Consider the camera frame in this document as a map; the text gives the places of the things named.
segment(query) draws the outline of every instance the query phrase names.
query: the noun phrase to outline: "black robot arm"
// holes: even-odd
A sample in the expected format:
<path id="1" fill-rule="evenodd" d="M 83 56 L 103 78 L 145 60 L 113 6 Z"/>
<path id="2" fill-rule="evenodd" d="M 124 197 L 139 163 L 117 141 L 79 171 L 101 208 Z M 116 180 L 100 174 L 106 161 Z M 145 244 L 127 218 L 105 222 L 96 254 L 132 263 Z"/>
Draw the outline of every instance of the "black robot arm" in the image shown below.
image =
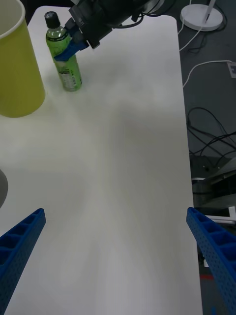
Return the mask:
<path id="1" fill-rule="evenodd" d="M 89 45 L 95 49 L 100 40 L 109 34 L 113 28 L 120 27 L 130 16 L 136 22 L 143 18 L 144 6 L 150 0 L 73 0 L 75 3 L 69 9 L 72 16 L 65 28 L 72 40 L 67 49 L 56 56 L 57 61 L 66 61 L 77 51 Z"/>
<path id="2" fill-rule="evenodd" d="M 138 19 L 143 6 L 150 0 L 79 0 L 70 14 L 92 48 L 128 17 Z"/>

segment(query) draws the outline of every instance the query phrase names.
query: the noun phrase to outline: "paper cup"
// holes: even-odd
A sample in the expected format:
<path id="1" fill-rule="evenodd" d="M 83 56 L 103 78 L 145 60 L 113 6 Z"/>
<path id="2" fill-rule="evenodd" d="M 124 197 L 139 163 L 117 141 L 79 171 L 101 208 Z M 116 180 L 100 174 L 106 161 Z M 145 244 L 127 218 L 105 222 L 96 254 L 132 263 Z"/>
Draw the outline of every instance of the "paper cup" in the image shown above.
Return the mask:
<path id="1" fill-rule="evenodd" d="M 19 0 L 0 0 L 0 114 L 28 115 L 44 98 L 25 8 Z"/>

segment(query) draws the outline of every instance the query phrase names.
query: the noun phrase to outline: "perforated blue beam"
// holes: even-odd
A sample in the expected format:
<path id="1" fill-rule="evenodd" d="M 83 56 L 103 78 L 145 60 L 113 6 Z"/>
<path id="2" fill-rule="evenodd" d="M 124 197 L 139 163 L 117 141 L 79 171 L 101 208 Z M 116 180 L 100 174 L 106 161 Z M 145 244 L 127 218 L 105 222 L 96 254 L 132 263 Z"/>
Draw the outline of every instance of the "perforated blue beam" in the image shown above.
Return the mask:
<path id="1" fill-rule="evenodd" d="M 38 209 L 0 237 L 0 315 L 5 313 L 45 223 L 44 210 Z"/>
<path id="2" fill-rule="evenodd" d="M 231 315 L 236 315 L 236 237 L 194 208 L 187 219 Z"/>

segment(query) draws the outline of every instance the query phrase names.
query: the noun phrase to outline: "green plastic bottle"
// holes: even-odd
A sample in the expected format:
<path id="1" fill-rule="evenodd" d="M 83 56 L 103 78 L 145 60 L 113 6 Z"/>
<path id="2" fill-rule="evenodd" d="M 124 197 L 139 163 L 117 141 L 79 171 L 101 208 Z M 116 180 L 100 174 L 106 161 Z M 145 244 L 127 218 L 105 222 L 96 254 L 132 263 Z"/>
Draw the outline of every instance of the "green plastic bottle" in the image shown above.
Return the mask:
<path id="1" fill-rule="evenodd" d="M 53 57 L 61 82 L 67 91 L 80 89 L 82 80 L 76 56 L 73 55 L 66 62 L 57 62 L 54 57 L 62 53 L 70 42 L 69 33 L 60 26 L 60 21 L 56 12 L 50 11 L 45 15 L 48 31 L 46 42 Z"/>

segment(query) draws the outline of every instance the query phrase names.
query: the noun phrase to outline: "white table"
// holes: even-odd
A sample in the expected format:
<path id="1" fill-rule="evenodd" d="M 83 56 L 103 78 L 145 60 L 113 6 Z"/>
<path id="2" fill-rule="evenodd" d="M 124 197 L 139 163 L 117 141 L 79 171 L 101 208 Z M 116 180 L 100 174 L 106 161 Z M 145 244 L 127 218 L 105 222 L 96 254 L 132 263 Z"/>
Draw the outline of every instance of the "white table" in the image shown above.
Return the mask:
<path id="1" fill-rule="evenodd" d="M 201 315 L 176 22 L 145 18 L 78 53 L 83 87 L 66 93 L 29 24 L 47 90 L 20 119 L 0 117 L 9 183 L 0 233 L 39 207 L 47 224 L 7 315 Z"/>

